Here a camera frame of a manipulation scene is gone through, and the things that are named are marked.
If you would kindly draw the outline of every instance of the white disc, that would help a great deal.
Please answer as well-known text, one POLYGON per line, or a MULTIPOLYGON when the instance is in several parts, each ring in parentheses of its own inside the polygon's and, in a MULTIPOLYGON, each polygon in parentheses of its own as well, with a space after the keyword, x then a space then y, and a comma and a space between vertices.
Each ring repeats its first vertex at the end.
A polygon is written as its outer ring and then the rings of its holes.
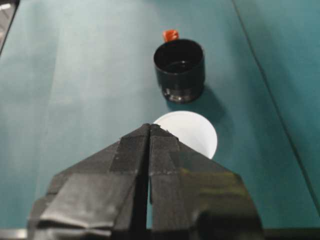
POLYGON ((204 116, 192 111, 173 111, 159 117, 154 123, 207 158, 214 156, 218 145, 217 133, 204 116))

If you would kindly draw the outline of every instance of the orange cap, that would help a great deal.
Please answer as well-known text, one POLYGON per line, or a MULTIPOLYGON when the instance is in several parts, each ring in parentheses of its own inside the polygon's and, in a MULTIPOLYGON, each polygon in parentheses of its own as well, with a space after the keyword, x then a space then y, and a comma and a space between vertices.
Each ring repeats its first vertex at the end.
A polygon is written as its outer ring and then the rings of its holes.
POLYGON ((166 43, 179 39, 179 33, 177 30, 174 29, 163 31, 162 36, 166 43))

